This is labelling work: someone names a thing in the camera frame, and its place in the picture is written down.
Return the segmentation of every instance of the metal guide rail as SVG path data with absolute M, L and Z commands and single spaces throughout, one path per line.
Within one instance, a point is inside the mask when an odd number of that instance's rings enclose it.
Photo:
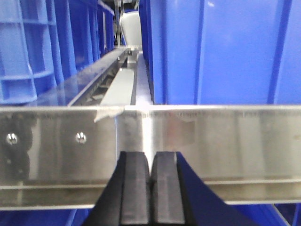
M 226 203 L 301 202 L 300 106 L 2 107 L 0 208 L 92 207 L 120 151 L 179 151 Z

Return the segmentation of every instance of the shiny metal surface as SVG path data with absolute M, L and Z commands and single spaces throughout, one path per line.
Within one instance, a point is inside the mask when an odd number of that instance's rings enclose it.
M 180 151 L 228 203 L 301 202 L 301 106 L 0 108 L 0 126 L 1 209 L 93 205 L 121 150 Z

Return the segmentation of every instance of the blue plastic crate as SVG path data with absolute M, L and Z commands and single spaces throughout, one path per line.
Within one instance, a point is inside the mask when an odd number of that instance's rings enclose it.
M 50 0 L 0 2 L 0 104 L 33 101 L 56 85 L 52 12 Z
M 104 4 L 102 1 L 98 1 L 98 24 L 99 24 L 99 38 L 100 38 L 100 52 L 101 55 L 106 54 L 114 49 L 114 26 L 113 17 L 114 11 Z
M 142 1 L 157 104 L 301 103 L 300 0 Z
M 89 211 L 88 209 L 0 211 L 0 225 L 81 226 Z
M 0 104 L 33 101 L 113 50 L 113 16 L 97 0 L 1 0 Z

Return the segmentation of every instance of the screw head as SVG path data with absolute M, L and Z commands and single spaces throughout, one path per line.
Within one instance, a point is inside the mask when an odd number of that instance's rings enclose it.
M 76 141 L 77 143 L 83 145 L 87 141 L 87 137 L 83 132 L 79 132 L 76 134 Z
M 18 137 L 16 134 L 14 133 L 9 133 L 6 136 L 6 141 L 10 144 L 10 145 L 15 145 L 18 143 Z

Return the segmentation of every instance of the black plastic part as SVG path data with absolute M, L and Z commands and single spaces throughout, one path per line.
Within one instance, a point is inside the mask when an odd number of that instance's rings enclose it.
M 82 226 L 119 226 L 126 153 L 121 152 L 115 171 Z
M 181 153 L 176 153 L 176 156 L 183 197 L 189 202 L 198 226 L 257 225 L 225 204 L 212 192 L 192 170 Z
M 152 172 L 154 225 L 185 225 L 175 153 L 158 152 Z
M 127 153 L 120 224 L 150 223 L 150 173 L 144 153 Z

